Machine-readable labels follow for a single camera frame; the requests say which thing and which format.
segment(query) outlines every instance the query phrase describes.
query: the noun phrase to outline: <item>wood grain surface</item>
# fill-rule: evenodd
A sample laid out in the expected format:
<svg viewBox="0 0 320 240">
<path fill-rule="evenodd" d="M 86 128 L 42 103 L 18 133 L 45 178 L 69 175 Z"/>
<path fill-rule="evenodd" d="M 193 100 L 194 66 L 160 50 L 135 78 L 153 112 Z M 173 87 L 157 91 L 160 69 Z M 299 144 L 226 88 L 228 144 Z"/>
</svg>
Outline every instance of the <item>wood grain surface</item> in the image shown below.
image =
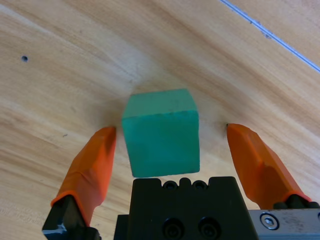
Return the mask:
<svg viewBox="0 0 320 240">
<path fill-rule="evenodd" d="M 320 1 L 229 0 L 320 68 Z"/>
<path fill-rule="evenodd" d="M 192 181 L 237 177 L 226 123 L 238 123 L 259 133 L 304 192 L 320 201 L 320 76 L 220 1 L 0 3 L 1 239 L 45 239 L 50 201 L 73 158 L 95 131 L 115 125 L 113 175 L 91 221 L 103 240 L 113 239 L 117 215 L 130 206 L 121 115 L 132 93 L 190 90 L 201 148 L 200 172 L 186 175 Z M 315 18 L 314 6 L 319 10 L 305 4 L 309 15 L 296 17 Z M 280 33 L 303 27 L 286 24 Z M 309 37 L 292 44 L 319 49 Z"/>
</svg>

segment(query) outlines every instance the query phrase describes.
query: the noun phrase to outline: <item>white line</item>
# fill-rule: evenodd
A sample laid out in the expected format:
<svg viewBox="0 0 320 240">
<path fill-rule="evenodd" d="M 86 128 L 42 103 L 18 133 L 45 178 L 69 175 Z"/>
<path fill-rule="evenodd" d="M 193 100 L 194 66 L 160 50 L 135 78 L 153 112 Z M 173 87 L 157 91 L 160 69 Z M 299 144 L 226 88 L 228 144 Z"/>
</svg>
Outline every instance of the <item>white line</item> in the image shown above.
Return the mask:
<svg viewBox="0 0 320 240">
<path fill-rule="evenodd" d="M 287 44 L 285 41 L 283 41 L 281 38 L 279 38 L 277 35 L 275 35 L 270 30 L 266 29 L 261 23 L 252 17 L 248 16 L 244 11 L 242 11 L 240 8 L 238 8 L 236 5 L 230 3 L 228 0 L 220 0 L 223 4 L 225 4 L 227 7 L 229 7 L 232 11 L 235 11 L 237 14 L 239 14 L 241 17 L 243 17 L 245 20 L 250 22 L 252 25 L 254 25 L 257 29 L 259 29 L 267 38 L 275 40 L 278 44 L 283 46 L 285 49 L 287 49 L 289 52 L 294 54 L 296 57 L 301 59 L 303 62 L 308 64 L 310 67 L 315 69 L 318 73 L 320 73 L 320 67 L 318 67 L 314 62 L 306 58 L 304 55 L 302 55 L 300 52 L 295 50 L 292 46 Z"/>
</svg>

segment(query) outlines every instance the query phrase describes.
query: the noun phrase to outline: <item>green foam block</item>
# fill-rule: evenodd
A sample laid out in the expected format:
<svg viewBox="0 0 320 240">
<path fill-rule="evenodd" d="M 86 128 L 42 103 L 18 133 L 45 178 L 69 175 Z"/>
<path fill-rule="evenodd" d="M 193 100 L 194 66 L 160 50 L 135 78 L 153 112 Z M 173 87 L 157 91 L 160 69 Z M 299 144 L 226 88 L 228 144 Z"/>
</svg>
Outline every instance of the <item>green foam block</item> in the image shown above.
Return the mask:
<svg viewBox="0 0 320 240">
<path fill-rule="evenodd" d="M 122 127 L 134 177 L 199 172 L 199 115 L 188 90 L 132 95 Z"/>
</svg>

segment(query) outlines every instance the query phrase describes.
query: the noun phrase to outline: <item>screw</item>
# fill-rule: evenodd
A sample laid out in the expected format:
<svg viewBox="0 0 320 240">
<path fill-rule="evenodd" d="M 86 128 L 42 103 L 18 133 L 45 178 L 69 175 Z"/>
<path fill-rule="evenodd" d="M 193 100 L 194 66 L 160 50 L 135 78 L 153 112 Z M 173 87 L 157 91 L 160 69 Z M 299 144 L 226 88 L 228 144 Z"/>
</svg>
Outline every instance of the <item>screw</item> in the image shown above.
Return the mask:
<svg viewBox="0 0 320 240">
<path fill-rule="evenodd" d="M 279 228 L 279 223 L 278 220 L 276 219 L 275 216 L 268 214 L 268 213 L 263 213 L 260 216 L 260 221 L 263 226 L 265 226 L 269 230 L 277 230 Z"/>
</svg>

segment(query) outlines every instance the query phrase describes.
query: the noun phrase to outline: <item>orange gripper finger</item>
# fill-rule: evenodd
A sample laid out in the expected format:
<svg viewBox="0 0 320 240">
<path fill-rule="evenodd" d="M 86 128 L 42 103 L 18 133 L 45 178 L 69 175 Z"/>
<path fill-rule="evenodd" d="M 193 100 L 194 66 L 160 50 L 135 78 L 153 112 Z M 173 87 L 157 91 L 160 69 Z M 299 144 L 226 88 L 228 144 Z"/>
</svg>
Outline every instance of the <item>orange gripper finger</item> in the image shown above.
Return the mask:
<svg viewBox="0 0 320 240">
<path fill-rule="evenodd" d="M 261 209 L 272 209 L 293 194 L 311 201 L 257 133 L 243 125 L 228 124 L 227 139 L 244 192 Z"/>
<path fill-rule="evenodd" d="M 106 198 L 115 148 L 115 127 L 97 131 L 73 160 L 51 206 L 63 197 L 72 195 L 89 227 L 95 207 Z"/>
</svg>

